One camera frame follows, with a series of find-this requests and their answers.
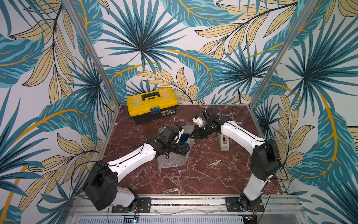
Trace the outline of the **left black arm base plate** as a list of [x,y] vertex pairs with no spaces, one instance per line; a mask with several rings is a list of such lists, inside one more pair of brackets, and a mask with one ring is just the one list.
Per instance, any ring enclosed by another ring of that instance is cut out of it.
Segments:
[[114,205],[112,207],[112,213],[150,213],[152,205],[152,199],[150,197],[135,198],[134,201],[127,207],[121,205]]

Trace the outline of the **clear bubble wrap sheet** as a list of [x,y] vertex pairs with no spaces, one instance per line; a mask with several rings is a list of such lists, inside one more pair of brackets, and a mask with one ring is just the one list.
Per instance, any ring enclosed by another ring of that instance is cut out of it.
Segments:
[[161,155],[157,158],[158,168],[176,168],[184,166],[189,158],[190,153],[192,152],[195,139],[188,138],[186,141],[190,147],[186,155],[178,155],[175,153],[170,153],[169,158],[167,159],[165,155]]

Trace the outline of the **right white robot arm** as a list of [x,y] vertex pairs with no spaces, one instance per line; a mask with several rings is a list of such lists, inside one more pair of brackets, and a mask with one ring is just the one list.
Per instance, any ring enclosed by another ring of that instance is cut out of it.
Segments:
[[227,117],[205,121],[195,116],[193,122],[195,126],[191,138],[203,139],[213,133],[220,133],[241,145],[251,155],[251,176],[240,194],[239,206],[243,211],[253,210],[267,182],[282,167],[277,143],[250,133]]

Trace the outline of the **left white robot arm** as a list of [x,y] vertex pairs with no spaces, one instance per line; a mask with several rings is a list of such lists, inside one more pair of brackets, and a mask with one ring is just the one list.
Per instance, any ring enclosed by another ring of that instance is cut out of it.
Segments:
[[190,146],[181,142],[183,133],[181,126],[167,126],[131,153],[109,162],[97,161],[84,182],[84,193],[98,211],[110,205],[121,206],[129,212],[136,210],[139,196],[129,188],[118,187],[118,184],[129,173],[159,156],[169,156],[170,153],[186,156]]

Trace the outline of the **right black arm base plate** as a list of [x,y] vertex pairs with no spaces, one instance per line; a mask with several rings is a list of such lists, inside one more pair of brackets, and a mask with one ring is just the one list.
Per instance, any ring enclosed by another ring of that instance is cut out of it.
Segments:
[[225,205],[228,212],[263,212],[265,210],[261,198],[250,201],[241,197],[226,197]]

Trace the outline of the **dark blue mug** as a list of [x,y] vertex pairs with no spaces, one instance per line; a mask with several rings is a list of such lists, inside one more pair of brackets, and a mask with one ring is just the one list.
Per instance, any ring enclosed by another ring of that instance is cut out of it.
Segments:
[[186,143],[189,138],[190,138],[190,134],[189,133],[184,133],[180,137],[180,142],[181,143]]

